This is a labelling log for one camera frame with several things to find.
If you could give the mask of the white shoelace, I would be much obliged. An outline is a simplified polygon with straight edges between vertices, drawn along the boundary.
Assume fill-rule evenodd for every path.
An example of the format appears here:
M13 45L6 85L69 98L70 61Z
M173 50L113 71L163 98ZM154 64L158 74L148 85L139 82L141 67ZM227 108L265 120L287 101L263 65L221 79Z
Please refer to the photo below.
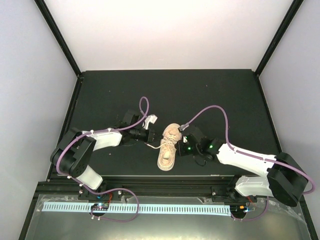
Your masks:
M181 139L180 136L169 135L169 136L163 137L159 146L153 146L146 142L144 144L154 150L157 150L157 149L160 149L162 146L174 146L180 139Z

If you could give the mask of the white beige sneaker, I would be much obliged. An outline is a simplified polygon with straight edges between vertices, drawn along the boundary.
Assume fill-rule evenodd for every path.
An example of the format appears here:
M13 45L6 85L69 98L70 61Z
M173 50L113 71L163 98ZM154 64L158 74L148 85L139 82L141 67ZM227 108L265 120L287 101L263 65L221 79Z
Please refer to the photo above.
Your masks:
M180 125L177 123L169 124L165 130L163 131L162 136L179 136L180 140L182 139L182 134L179 131ZM164 145L159 149L158 159L157 159L157 166L162 171L170 171L174 164L176 158L176 148L175 145Z

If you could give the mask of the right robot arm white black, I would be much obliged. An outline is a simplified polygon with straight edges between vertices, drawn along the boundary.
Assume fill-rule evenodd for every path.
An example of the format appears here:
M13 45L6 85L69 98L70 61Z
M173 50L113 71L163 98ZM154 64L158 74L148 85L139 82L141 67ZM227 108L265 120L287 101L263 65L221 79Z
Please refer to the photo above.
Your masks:
M179 156L199 156L204 162L230 165L253 176L236 176L227 189L234 202L243 197L273 197L282 204L296 207L308 184L304 171L291 155L261 154L228 144L219 138L208 138L194 126L181 126L182 139L175 144Z

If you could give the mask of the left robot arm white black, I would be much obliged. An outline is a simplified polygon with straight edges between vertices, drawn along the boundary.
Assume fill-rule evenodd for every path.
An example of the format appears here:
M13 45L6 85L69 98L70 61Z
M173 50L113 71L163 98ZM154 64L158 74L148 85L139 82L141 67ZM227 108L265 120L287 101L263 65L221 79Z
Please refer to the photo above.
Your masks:
M50 156L50 161L56 166L59 157L62 157L58 169L88 186L89 193L95 199L101 200L107 195L108 188L102 184L102 176L89 166L93 152L108 147L123 146L131 140L152 143L156 133L151 129L151 125L155 124L157 119L154 114L143 118L140 113L129 110L114 128L98 131L80 131L72 128L58 143Z

